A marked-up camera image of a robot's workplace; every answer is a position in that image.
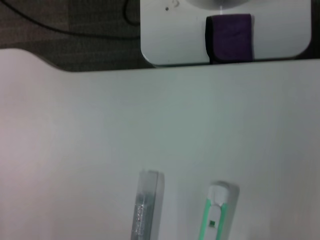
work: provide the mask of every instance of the white surface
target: white surface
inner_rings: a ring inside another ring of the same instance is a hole
[[[204,64],[206,17],[214,0],[140,0],[141,51],[154,65]],[[228,0],[222,14],[252,14],[256,60],[291,58],[311,40],[311,0]]]
[[[239,186],[229,240],[320,236],[320,62],[68,73],[0,51],[0,239],[128,240],[142,168],[159,240],[196,240]]]

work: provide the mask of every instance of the clear plastic container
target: clear plastic container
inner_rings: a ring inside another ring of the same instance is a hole
[[[150,240],[157,182],[157,172],[140,172],[135,197],[131,240]]]

